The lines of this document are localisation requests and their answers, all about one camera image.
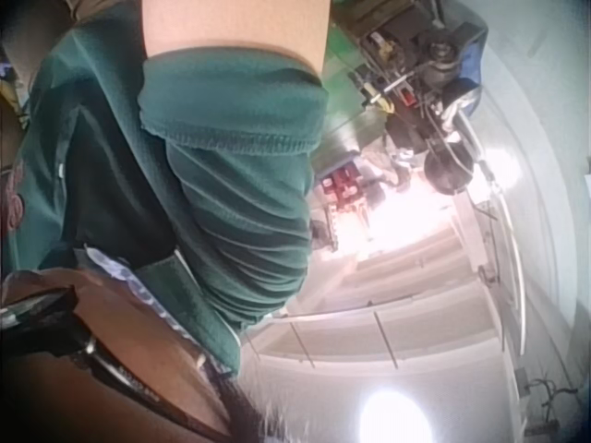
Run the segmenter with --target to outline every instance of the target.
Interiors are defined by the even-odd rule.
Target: green sleeve
[[[199,238],[184,251],[188,265],[207,300],[242,330],[280,308],[306,276],[309,153],[327,94],[297,61],[246,49],[157,56],[144,76],[141,122],[165,140],[197,227],[177,233],[181,243]]]

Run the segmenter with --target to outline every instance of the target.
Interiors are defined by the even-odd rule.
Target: fluorescent light
[[[414,401],[392,390],[369,398],[359,435],[361,443],[433,443],[427,417]]]

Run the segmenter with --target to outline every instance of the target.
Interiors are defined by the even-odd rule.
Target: green sweatshirt
[[[2,275],[78,267],[99,249],[237,372],[236,334],[306,276],[309,154],[326,101],[313,73],[278,54],[146,60],[138,8],[114,6],[42,64],[6,187]]]

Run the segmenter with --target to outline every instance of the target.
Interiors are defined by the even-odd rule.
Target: forearm
[[[247,47],[322,70],[330,0],[143,0],[148,56],[196,47]]]

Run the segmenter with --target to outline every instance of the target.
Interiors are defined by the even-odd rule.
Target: person
[[[306,276],[330,1],[12,3],[2,44],[30,122],[3,189],[2,313],[69,288],[86,353],[119,362],[109,385],[76,356],[3,358],[13,430],[284,441],[233,378],[240,335]]]

